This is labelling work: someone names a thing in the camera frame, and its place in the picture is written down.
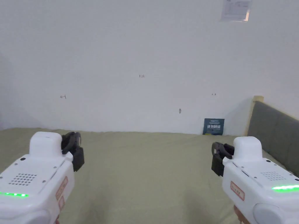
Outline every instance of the sticker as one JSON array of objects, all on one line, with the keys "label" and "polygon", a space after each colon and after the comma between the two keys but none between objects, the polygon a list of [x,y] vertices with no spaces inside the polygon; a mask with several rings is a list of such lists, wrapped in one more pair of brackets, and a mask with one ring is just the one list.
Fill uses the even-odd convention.
[{"label": "sticker", "polygon": [[56,192],[56,200],[60,198],[67,184],[68,184],[68,177],[65,177],[58,191]]},{"label": "sticker", "polygon": [[231,189],[236,195],[239,196],[243,201],[245,200],[245,193],[242,191],[234,182],[231,181]]},{"label": "sticker", "polygon": [[64,200],[64,197],[62,196],[58,202],[58,205],[59,205],[59,209],[60,211],[63,209],[64,205],[65,205],[65,200]]}]

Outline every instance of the blue sign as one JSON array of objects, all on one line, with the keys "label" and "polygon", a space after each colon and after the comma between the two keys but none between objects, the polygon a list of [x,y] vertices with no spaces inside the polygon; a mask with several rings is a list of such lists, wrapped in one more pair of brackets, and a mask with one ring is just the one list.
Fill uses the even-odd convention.
[{"label": "blue sign", "polygon": [[205,118],[203,135],[222,135],[224,119]]}]

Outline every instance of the green led light strip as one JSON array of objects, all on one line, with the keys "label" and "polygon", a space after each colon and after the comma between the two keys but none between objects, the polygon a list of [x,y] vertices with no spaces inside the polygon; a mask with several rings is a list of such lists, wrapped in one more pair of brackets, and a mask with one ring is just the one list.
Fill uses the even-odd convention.
[{"label": "green led light strip", "polygon": [[5,194],[5,195],[8,195],[8,196],[17,196],[17,197],[28,197],[28,194],[3,193],[3,192],[0,192],[0,194]]},{"label": "green led light strip", "polygon": [[289,185],[289,186],[280,186],[280,187],[273,187],[273,190],[292,190],[299,188],[299,185]]}]

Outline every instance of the white wall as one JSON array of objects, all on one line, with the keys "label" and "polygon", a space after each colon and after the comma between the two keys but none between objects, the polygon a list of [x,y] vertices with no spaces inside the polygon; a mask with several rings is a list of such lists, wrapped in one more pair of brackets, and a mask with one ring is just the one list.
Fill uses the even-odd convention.
[{"label": "white wall", "polygon": [[255,0],[248,23],[220,22],[221,10],[1,1],[0,127],[200,134],[204,118],[225,118],[240,135],[253,95],[299,117],[299,1]]}]

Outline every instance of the paper notice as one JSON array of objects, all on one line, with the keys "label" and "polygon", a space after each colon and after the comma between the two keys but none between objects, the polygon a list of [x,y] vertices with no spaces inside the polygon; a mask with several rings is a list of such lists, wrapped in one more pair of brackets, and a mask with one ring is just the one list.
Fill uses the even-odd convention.
[{"label": "paper notice", "polygon": [[223,21],[247,22],[252,0],[223,0]]}]

